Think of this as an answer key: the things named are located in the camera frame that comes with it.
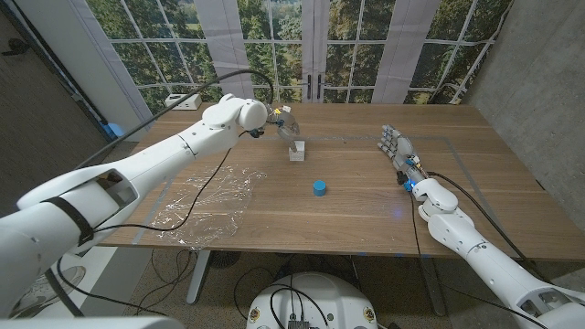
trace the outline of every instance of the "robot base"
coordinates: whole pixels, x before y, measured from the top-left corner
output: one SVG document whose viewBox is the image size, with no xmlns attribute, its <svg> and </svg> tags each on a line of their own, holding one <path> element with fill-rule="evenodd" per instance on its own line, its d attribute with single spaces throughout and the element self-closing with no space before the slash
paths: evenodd
<svg viewBox="0 0 585 329">
<path fill-rule="evenodd" d="M 318 272 L 304 272 L 282 278 L 264 289 L 252 302 L 246 328 L 278 329 L 271 311 L 271 295 L 273 292 L 291 286 L 311 297 L 323 311 L 324 318 L 306 297 L 303 301 L 304 317 L 301 322 L 301 303 L 295 292 L 282 290 L 272 298 L 272 307 L 276 316 L 285 328 L 319 328 L 325 329 L 376 329 L 376 314 L 366 296 L 351 284 L 333 275 Z"/>
</svg>

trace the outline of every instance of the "wire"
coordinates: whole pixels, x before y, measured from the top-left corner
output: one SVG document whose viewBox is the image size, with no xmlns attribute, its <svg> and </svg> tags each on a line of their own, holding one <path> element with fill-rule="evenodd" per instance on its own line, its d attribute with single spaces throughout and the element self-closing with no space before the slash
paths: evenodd
<svg viewBox="0 0 585 329">
<path fill-rule="evenodd" d="M 86 292 L 86 291 L 82 290 L 81 288 L 76 287 L 73 283 L 71 283 L 71 282 L 67 281 L 67 279 L 65 279 L 65 276 L 63 275 L 63 272 L 61 271 L 61 261 L 62 260 L 63 260 L 62 257 L 57 260 L 57 274 L 63 280 L 63 282 L 65 282 L 69 287 L 71 287 L 76 292 L 81 292 L 81 293 L 83 293 L 86 296 L 93 297 L 93 298 L 97 298 L 97 299 L 101 299 L 101 300 L 104 300 L 104 301 L 115 302 L 115 303 L 122 304 L 122 305 L 126 305 L 126 306 L 137 307 L 139 309 L 142 309 L 143 311 L 147 311 L 147 312 L 150 312 L 150 313 L 156 313 L 156 314 L 159 314 L 159 315 L 162 315 L 162 316 L 168 316 L 165 313 L 161 313 L 161 312 L 157 312 L 157 311 L 151 311 L 151 310 L 148 310 L 146 308 L 143 308 L 143 307 L 141 307 L 139 305 L 135 305 L 135 304 L 130 303 L 130 302 L 118 301 L 118 300 L 115 300 L 115 299 L 110 298 L 110 297 L 104 297 L 104 296 L 100 296 L 100 295 L 97 295 L 97 294 L 94 294 L 94 293 L 91 293 L 91 292 Z"/>
<path fill-rule="evenodd" d="M 505 242 L 512 247 L 512 249 L 518 254 L 518 256 L 520 256 L 520 258 L 526 262 L 526 264 L 528 264 L 528 266 L 530 267 L 530 269 L 532 269 L 532 271 L 534 271 L 539 277 L 540 279 L 542 279 L 542 281 L 548 283 L 548 284 L 552 284 L 552 282 L 550 282 L 545 276 L 544 274 L 542 274 L 542 272 L 540 272 L 537 268 L 537 266 L 531 261 L 529 260 L 523 253 L 522 251 L 520 251 L 520 249 L 514 244 L 514 242 L 512 242 L 512 240 L 504 233 L 504 231 L 497 225 L 495 224 L 494 220 L 492 219 L 492 217 L 484 210 L 484 208 L 479 204 L 479 202 L 477 202 L 477 200 L 475 200 L 475 198 L 473 198 L 472 195 L 470 195 L 463 187 L 461 187 L 459 184 L 455 183 L 454 181 L 452 181 L 449 177 L 447 177 L 446 175 L 442 175 L 436 172 L 428 172 L 427 174 L 431 175 L 431 176 L 438 176 L 442 179 L 444 179 L 445 181 L 449 182 L 451 185 L 457 187 L 458 190 L 460 190 L 463 194 L 465 194 L 465 196 L 467 196 L 472 202 L 473 204 L 479 209 L 479 211 L 482 212 L 482 214 L 484 214 L 485 218 L 487 218 L 487 220 L 490 222 L 490 224 L 492 224 L 492 226 L 495 228 L 495 230 L 500 234 L 500 236 L 502 238 L 504 238 Z"/>
<path fill-rule="evenodd" d="M 299 290 L 296 290 L 293 287 L 289 287 L 286 284 L 275 283 L 275 284 L 272 284 L 271 286 L 283 286 L 284 287 L 284 288 L 277 289 L 271 295 L 271 312 L 272 312 L 272 316 L 274 317 L 274 320 L 276 320 L 276 323 L 279 325 L 279 327 L 281 329 L 284 329 L 284 326 L 282 325 L 281 321 L 278 319 L 278 316 L 276 316 L 276 312 L 274 311 L 273 298 L 274 298 L 274 295 L 277 292 L 281 292 L 281 291 L 285 291 L 285 290 L 292 290 L 294 292 L 300 293 L 301 295 L 303 295 L 304 297 L 306 297 L 309 300 L 309 302 L 312 302 L 313 305 L 317 308 L 317 310 L 321 314 L 321 316 L 323 317 L 323 321 L 325 322 L 325 327 L 329 328 L 329 323 L 327 322 L 327 318 L 325 318 L 325 314 L 321 310 L 321 307 L 319 307 L 319 305 L 311 297 L 309 297 L 306 293 L 301 292 Z"/>
<path fill-rule="evenodd" d="M 414 217 L 415 217 L 415 216 L 414 216 L 414 213 L 415 213 L 415 210 L 414 210 L 414 198 L 412 197 L 412 194 L 409 194 L 409 195 L 410 195 L 410 203 L 411 203 L 411 205 L 412 205 L 412 226 L 414 227 L 414 238 L 416 239 L 416 242 L 417 242 L 417 250 L 419 251 L 419 263 L 420 263 L 420 268 L 421 268 L 423 271 L 427 272 L 427 274 L 428 274 L 428 276 L 429 276 L 430 278 L 432 278 L 432 279 L 433 279 L 433 280 L 435 280 L 437 283 L 439 283 L 441 286 L 443 286 L 443 287 L 445 287 L 445 288 L 447 288 L 447 289 L 449 289 L 449 290 L 452 290 L 452 291 L 454 291 L 454 292 L 458 292 L 458 293 L 462 294 L 463 296 L 467 296 L 467 297 L 469 297 L 469 298 L 472 298 L 472 299 L 475 299 L 475 300 L 477 300 L 477 301 L 488 303 L 488 304 L 490 304 L 490 305 L 492 305 L 492 306 L 494 306 L 494 307 L 500 308 L 500 309 L 502 309 L 502 310 L 506 310 L 506 311 L 508 311 L 508 312 L 510 312 L 510 313 L 513 313 L 513 314 L 515 314 L 515 315 L 518 315 L 518 316 L 520 316 L 520 317 L 523 317 L 523 318 L 527 319 L 528 321 L 530 321 L 530 322 L 532 322 L 532 323 L 534 323 L 534 324 L 538 325 L 538 326 L 539 326 L 539 327 L 541 327 L 541 328 L 547 329 L 547 327 L 546 327 L 545 325 L 543 325 L 543 324 L 541 324 L 540 322 L 538 322 L 538 321 L 536 321 L 536 320 L 534 320 L 534 319 L 530 318 L 529 316 L 526 316 L 526 315 L 524 315 L 524 314 L 522 314 L 522 313 L 520 313 L 520 312 L 517 312 L 517 311 L 515 311 L 515 310 L 512 310 L 512 309 L 510 309 L 510 308 L 507 308 L 507 307 L 505 307 L 505 306 L 502 306 L 502 305 L 500 305 L 500 304 L 497 304 L 497 303 L 495 303 L 495 302 L 490 302 L 490 301 L 487 301 L 487 300 L 485 300 L 485 299 L 483 299 L 483 298 L 480 298 L 480 297 L 473 296 L 473 295 L 472 295 L 472 294 L 470 294 L 470 293 L 467 293 L 467 292 L 460 291 L 460 290 L 459 290 L 459 289 L 457 289 L 457 288 L 453 288 L 452 286 L 450 286 L 450 285 L 448 285 L 448 284 L 446 284 L 446 283 L 443 283 L 442 281 L 440 281 L 440 280 L 439 280 L 439 278 L 437 278 L 437 277 L 435 277 L 434 275 L 432 275 L 432 274 L 431 274 L 431 273 L 430 273 L 430 272 L 429 272 L 429 271 L 428 271 L 428 270 L 427 270 L 427 269 L 424 267 L 424 264 L 422 263 L 422 254 L 420 253 L 420 244 L 419 244 L 419 234 L 417 233 L 417 224 L 416 224 L 416 221 L 414 220 Z"/>
<path fill-rule="evenodd" d="M 229 77 L 233 77 L 239 74 L 244 74 L 244 73 L 251 73 L 251 74 L 256 74 L 258 76 L 260 76 L 261 78 L 263 78 L 264 80 L 266 80 L 266 82 L 268 82 L 269 86 L 270 86 L 270 93 L 269 93 L 269 97 L 268 97 L 268 104 L 271 105 L 272 104 L 272 100 L 274 98 L 274 86 L 272 86 L 272 81 L 270 80 L 270 78 L 268 78 L 266 75 L 264 75 L 263 73 L 260 73 L 256 70 L 253 69 L 239 69 L 233 72 L 230 72 L 228 74 L 224 74 L 220 77 L 217 77 L 215 79 L 212 79 L 206 83 L 204 83 L 203 85 L 195 88 L 193 91 L 189 92 L 187 95 L 183 96 L 182 98 L 178 99 L 177 101 L 175 101 L 173 104 L 167 106 L 166 108 L 164 108 L 163 110 L 161 110 L 160 112 L 158 112 L 157 114 L 153 115 L 151 118 L 147 119 L 146 121 L 138 124 L 137 126 L 135 126 L 134 128 L 132 128 L 129 132 L 125 133 L 123 136 L 120 136 L 118 139 L 108 143 L 107 145 L 103 146 L 98 152 L 92 154 L 90 157 L 88 157 L 86 160 L 84 160 L 82 163 L 78 164 L 75 168 L 73 168 L 73 170 L 77 170 L 80 168 L 83 168 L 84 166 L 86 166 L 87 164 L 89 164 L 91 161 L 93 161 L 95 158 L 97 158 L 100 154 L 104 153 L 105 151 L 109 150 L 110 148 L 112 148 L 113 146 L 121 143 L 122 141 L 124 141 L 125 139 L 127 139 L 128 137 L 132 136 L 133 134 L 137 133 L 138 131 L 140 131 L 141 129 L 143 129 L 146 125 L 150 124 L 151 122 L 155 121 L 156 119 L 160 118 L 161 116 L 163 116 L 165 113 L 171 111 L 174 109 L 174 107 L 177 104 L 180 104 L 181 102 L 185 101 L 186 99 L 188 99 L 189 97 L 195 95 L 196 93 L 200 92 L 201 90 L 209 87 L 210 85 L 212 85 L 213 83 L 222 81 L 223 79 L 227 79 Z M 158 230 L 158 231 L 168 231 L 168 230 L 173 230 L 173 229 L 177 229 L 180 228 L 181 226 L 183 226 L 186 223 L 186 220 L 188 219 L 189 215 L 191 214 L 191 211 L 193 210 L 193 207 L 195 206 L 195 203 L 197 201 L 197 198 L 199 197 L 199 195 L 201 195 L 201 192 L 203 192 L 203 190 L 205 189 L 205 187 L 207 186 L 207 184 L 209 184 L 209 182 L 213 179 L 213 177 L 218 173 L 219 168 L 221 168 L 221 166 L 223 165 L 223 163 L 226 161 L 226 159 L 228 158 L 228 154 L 229 151 L 231 151 L 231 149 L 229 149 L 226 152 L 226 155 L 224 156 L 223 160 L 221 161 L 221 163 L 218 166 L 218 169 L 213 173 L 213 175 L 209 178 L 209 180 L 203 185 L 203 187 L 199 190 L 199 193 L 197 193 L 197 196 L 195 197 L 195 200 L 193 201 L 193 204 L 191 205 L 191 208 L 189 209 L 189 212 L 187 213 L 187 216 L 185 217 L 185 219 L 183 220 L 183 222 L 181 222 L 181 224 L 179 224 L 176 228 L 168 228 L 168 229 L 160 229 L 160 228 L 151 228 L 151 227 L 147 227 L 147 226 L 138 226 L 139 228 L 146 228 L 146 229 L 153 229 L 153 230 Z M 99 232 L 101 230 L 105 230 L 105 229 L 109 229 L 109 228 L 122 228 L 122 227 L 136 227 L 135 225 L 132 224 L 128 224 L 128 225 L 116 225 L 116 226 L 111 226 L 111 227 L 107 227 L 107 228 L 99 228 L 98 230 L 96 230 L 95 232 Z M 121 304 L 125 304 L 125 305 L 129 305 L 129 306 L 138 306 L 138 305 L 133 305 L 130 304 L 128 302 L 121 302 L 121 301 L 116 301 L 112 298 L 108 298 L 108 297 L 103 297 L 103 296 L 99 296 L 99 295 L 95 295 L 95 294 L 90 294 L 89 292 L 85 292 L 82 289 L 77 288 L 74 284 L 72 284 L 71 282 L 69 282 L 67 279 L 65 279 L 65 277 L 63 276 L 63 274 L 60 271 L 60 262 L 61 259 L 58 260 L 57 263 L 57 270 L 58 270 L 58 275 L 59 277 L 71 288 L 73 288 L 74 290 L 84 293 L 87 296 L 90 297 L 94 297 L 94 298 L 98 298 L 98 299 L 103 299 L 106 301 L 110 301 L 110 302 L 117 302 L 117 303 L 121 303 Z M 46 271 L 46 276 L 48 277 L 49 280 L 49 284 L 51 284 L 51 287 L 53 288 L 53 290 L 55 291 L 55 294 L 57 296 L 59 296 L 60 300 L 69 308 L 69 311 L 76 316 L 83 316 L 83 313 L 81 312 L 81 310 L 79 309 L 79 307 L 77 307 L 77 305 L 75 305 L 75 303 L 70 299 L 69 295 L 65 292 L 65 290 L 63 290 L 63 287 L 60 284 L 52 284 L 50 283 L 50 279 L 49 277 L 52 276 L 52 278 L 55 278 L 55 274 L 52 272 L 51 269 L 48 269 Z"/>
<path fill-rule="evenodd" d="M 83 315 L 83 312 L 69 298 L 59 281 L 57 281 L 55 273 L 53 273 L 51 268 L 48 268 L 48 270 L 45 271 L 45 277 L 47 278 L 48 284 L 51 286 L 51 288 L 53 288 L 55 294 L 60 298 L 61 301 L 63 301 L 63 304 L 65 304 L 65 307 L 67 307 L 71 314 L 73 314 L 75 317 L 84 317 L 85 315 Z"/>
<path fill-rule="evenodd" d="M 359 277 L 357 276 L 357 269 L 356 269 L 356 264 L 354 263 L 354 259 L 351 258 L 351 255 L 349 255 L 349 260 L 351 260 L 351 266 L 354 268 L 354 274 L 356 275 L 356 282 L 357 282 L 357 288 L 362 291 L 362 284 L 359 281 Z"/>
<path fill-rule="evenodd" d="M 84 166 L 88 165 L 91 161 L 93 161 L 96 157 L 98 157 L 100 154 L 104 153 L 105 151 L 107 151 L 108 149 L 112 148 L 113 146 L 121 143 L 122 141 L 124 141 L 126 138 L 132 136 L 133 134 L 137 133 L 138 131 L 140 131 L 141 129 L 143 129 L 145 126 L 147 126 L 148 124 L 150 124 L 151 122 L 155 121 L 156 119 L 160 118 L 161 116 L 163 116 L 165 113 L 167 113 L 168 111 L 171 111 L 174 109 L 174 107 L 177 104 L 180 104 L 181 102 L 185 101 L 186 99 L 188 99 L 189 97 L 195 95 L 196 93 L 202 91 L 203 89 L 209 87 L 210 85 L 220 82 L 223 79 L 227 79 L 239 74 L 244 74 L 244 73 L 251 73 L 251 74 L 256 74 L 258 76 L 260 76 L 261 78 L 263 78 L 264 80 L 266 80 L 266 82 L 269 84 L 270 86 L 270 93 L 268 95 L 268 104 L 272 104 L 272 99 L 274 96 L 274 87 L 272 86 L 272 81 L 270 80 L 270 78 L 268 78 L 266 75 L 264 75 L 263 73 L 258 72 L 257 70 L 253 70 L 253 69 L 239 69 L 237 71 L 233 71 L 230 72 L 228 74 L 224 74 L 220 77 L 217 77 L 213 80 L 210 80 L 206 83 L 204 83 L 203 85 L 195 88 L 193 91 L 189 92 L 187 95 L 181 97 L 180 99 L 178 99 L 177 101 L 175 101 L 173 104 L 165 107 L 163 110 L 161 110 L 160 112 L 158 112 L 157 114 L 153 115 L 152 117 L 148 118 L 145 122 L 140 123 L 139 125 L 135 126 L 134 128 L 132 128 L 129 132 L 125 133 L 124 135 L 120 136 L 119 138 L 111 141 L 110 143 L 108 143 L 107 145 L 103 146 L 100 151 L 90 155 L 90 157 L 88 157 L 86 160 L 84 160 L 82 163 L 78 164 L 74 170 L 76 169 L 80 169 L 83 168 Z"/>
<path fill-rule="evenodd" d="M 236 281 L 236 285 L 234 286 L 234 304 L 236 304 L 236 309 L 238 310 L 239 315 L 241 315 L 241 317 L 244 318 L 244 320 L 248 320 L 248 316 L 244 315 L 244 313 L 239 309 L 238 300 L 236 299 L 236 290 L 238 289 L 239 282 L 246 275 L 250 274 L 251 272 L 253 272 L 255 270 L 265 270 L 268 274 L 271 275 L 271 278 L 274 280 L 274 275 L 272 275 L 272 272 L 270 270 L 268 270 L 267 268 L 264 268 L 262 266 L 258 266 L 258 267 L 255 267 L 255 268 L 251 268 L 247 272 L 245 272 L 244 274 L 242 274 L 242 276 L 239 277 L 239 279 Z"/>
<path fill-rule="evenodd" d="M 191 215 L 191 212 L 193 211 L 193 208 L 195 207 L 195 203 L 197 202 L 197 199 L 199 198 L 199 196 L 201 195 L 203 190 L 207 187 L 209 182 L 211 182 L 213 177 L 216 176 L 216 174 L 218 173 L 218 171 L 221 168 L 221 166 L 223 165 L 223 163 L 226 162 L 226 159 L 228 158 L 228 155 L 229 155 L 229 151 L 231 151 L 231 149 L 229 149 L 226 152 L 226 155 L 223 157 L 223 160 L 221 160 L 221 163 L 219 163 L 219 166 L 218 166 L 218 168 L 216 168 L 216 171 L 213 172 L 213 175 L 211 175 L 211 177 L 206 181 L 206 183 L 199 189 L 199 192 L 195 196 L 195 200 L 193 200 L 193 203 L 191 204 L 191 208 L 187 212 L 185 219 L 183 219 L 183 221 L 181 221 L 181 223 L 179 225 L 177 225 L 173 228 L 154 228 L 154 227 L 149 227 L 149 226 L 141 225 L 141 224 L 119 224 L 119 225 L 108 226 L 105 228 L 97 228 L 97 229 L 94 229 L 94 232 L 97 233 L 97 232 L 101 232 L 101 231 L 104 231 L 106 229 L 112 229 L 112 228 L 145 228 L 145 229 L 150 229 L 150 230 L 154 230 L 154 231 L 158 231 L 158 232 L 168 232 L 168 231 L 172 231 L 172 230 L 176 230 L 176 229 L 181 228 L 183 225 L 185 225 L 185 223 L 189 219 L 189 216 Z"/>
<path fill-rule="evenodd" d="M 179 256 L 180 256 L 180 255 L 181 255 L 181 253 L 182 253 L 182 252 L 184 252 L 184 251 L 187 251 L 187 249 L 183 249 L 183 250 L 181 250 L 181 251 L 177 252 L 177 254 L 176 254 L 176 258 L 175 258 L 175 262 L 176 262 L 176 270 L 177 270 L 177 276 L 176 276 L 176 278 L 175 278 L 174 280 L 170 281 L 170 282 L 166 282 L 165 280 L 163 280 L 163 279 L 162 279 L 162 277 L 160 277 L 160 276 L 159 276 L 159 279 L 163 280 L 163 281 L 165 282 L 165 284 L 164 284 L 164 285 L 162 285 L 162 286 L 160 286 L 160 287 L 158 287 L 158 288 L 155 288 L 155 289 L 152 289 L 151 291 L 149 291 L 149 292 L 148 292 L 148 293 L 147 293 L 147 294 L 146 294 L 146 295 L 145 295 L 145 296 L 142 298 L 142 300 L 141 300 L 141 301 L 138 303 L 138 306 L 142 306 L 142 304 L 143 304 L 143 302 L 146 300 L 146 298 L 148 298 L 148 296 L 150 296 L 150 295 L 151 295 L 151 294 L 153 294 L 154 292 L 157 292 L 157 291 L 159 291 L 159 290 L 161 290 L 161 289 L 163 289 L 163 288 L 166 288 L 166 287 L 168 287 L 169 285 L 171 285 L 171 284 L 172 284 L 172 285 L 173 285 L 173 287 L 171 288 L 171 290 L 170 290 L 170 291 L 168 291 L 168 292 L 166 293 L 166 295 L 165 295 L 163 298 L 161 298 L 161 299 L 160 299 L 158 302 L 155 302 L 155 303 L 153 303 L 153 304 L 150 304 L 150 305 L 146 306 L 146 308 L 147 308 L 147 309 L 150 309 L 151 307 L 153 307 L 153 306 L 156 306 L 156 305 L 157 305 L 157 304 L 159 304 L 160 302 L 164 301 L 164 300 L 165 300 L 165 299 L 166 299 L 166 298 L 167 298 L 167 297 L 168 297 L 168 296 L 169 296 L 169 295 L 170 295 L 170 294 L 171 294 L 171 293 L 172 293 L 172 292 L 175 290 L 175 288 L 176 288 L 176 286 L 179 284 L 179 282 L 181 282 L 181 281 L 183 281 L 184 279 L 186 279 L 186 278 L 188 278 L 188 277 L 189 277 L 189 273 L 190 273 L 191 271 L 190 271 L 190 272 L 189 272 L 187 275 L 185 275 L 183 278 L 181 278 L 181 277 L 183 276 L 183 274 L 186 272 L 186 269 L 188 269 L 188 267 L 189 267 L 189 264 L 191 263 L 191 252 L 189 252 L 189 257 L 188 257 L 188 259 L 187 259 L 187 263 L 185 264 L 185 267 L 183 268 L 183 270 L 181 271 L 181 270 L 180 270 L 180 268 L 179 268 Z M 140 313 L 140 311 L 141 311 L 141 309 L 137 309 L 137 310 L 136 310 L 136 313 L 135 313 L 135 315 L 138 315 L 138 313 Z"/>
<path fill-rule="evenodd" d="M 270 286 L 282 286 L 282 287 L 291 287 L 293 286 L 293 282 L 291 281 L 291 285 L 288 286 L 286 284 L 282 284 L 282 283 L 273 283 Z M 301 304 L 301 323 L 304 322 L 304 308 L 303 308 L 303 300 L 301 299 L 301 294 L 299 294 L 298 292 L 294 292 L 296 293 L 296 296 L 299 298 L 299 303 Z"/>
<path fill-rule="evenodd" d="M 293 273 L 291 273 L 291 287 L 293 286 Z M 294 300 L 293 300 L 293 291 L 291 291 L 291 308 L 292 314 L 294 314 Z"/>
</svg>

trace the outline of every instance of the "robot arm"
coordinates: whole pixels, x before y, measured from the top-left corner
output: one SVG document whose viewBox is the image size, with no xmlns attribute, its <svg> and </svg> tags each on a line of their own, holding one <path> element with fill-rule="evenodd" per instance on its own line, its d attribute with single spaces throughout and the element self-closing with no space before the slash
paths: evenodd
<svg viewBox="0 0 585 329">
<path fill-rule="evenodd" d="M 123 160 L 56 177 L 20 198 L 20 211 L 0 219 L 0 317 L 63 254 L 113 233 L 96 228 L 124 223 L 153 188 L 197 158 L 227 151 L 238 127 L 260 128 L 268 115 L 261 102 L 228 94 L 181 133 Z"/>
<path fill-rule="evenodd" d="M 408 138 L 392 126 L 384 126 L 384 138 L 378 147 L 399 171 L 399 184 L 422 202 L 419 214 L 428 222 L 432 237 L 467 261 L 506 307 L 549 329 L 582 327 L 585 293 L 536 279 L 484 238 L 472 219 L 459 209 L 457 197 L 427 177 Z M 408 183 L 400 181 L 402 176 Z M 514 317 L 521 328 L 540 327 L 521 316 Z"/>
</svg>

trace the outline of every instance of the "plastic wrap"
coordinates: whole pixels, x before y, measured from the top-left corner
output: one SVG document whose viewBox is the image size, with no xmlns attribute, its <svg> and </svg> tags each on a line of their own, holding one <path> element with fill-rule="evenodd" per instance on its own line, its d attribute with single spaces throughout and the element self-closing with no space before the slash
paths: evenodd
<svg viewBox="0 0 585 329">
<path fill-rule="evenodd" d="M 173 187 L 165 197 L 166 205 L 153 220 L 151 226 L 171 228 L 178 226 L 186 217 L 197 193 L 209 180 L 216 168 L 189 177 L 180 188 Z M 203 190 L 193 206 L 187 223 L 172 231 L 150 234 L 164 239 L 165 243 L 202 249 L 214 239 L 234 235 L 241 225 L 244 209 L 251 201 L 252 189 L 266 174 L 237 166 L 225 166 Z"/>
</svg>

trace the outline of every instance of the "gray wall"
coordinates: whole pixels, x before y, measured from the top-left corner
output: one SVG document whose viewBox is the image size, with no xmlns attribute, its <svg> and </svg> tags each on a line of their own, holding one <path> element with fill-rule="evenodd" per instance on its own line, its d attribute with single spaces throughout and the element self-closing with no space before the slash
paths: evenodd
<svg viewBox="0 0 585 329">
<path fill-rule="evenodd" d="M 516 0 L 463 102 L 585 231 L 585 2 Z"/>
</svg>

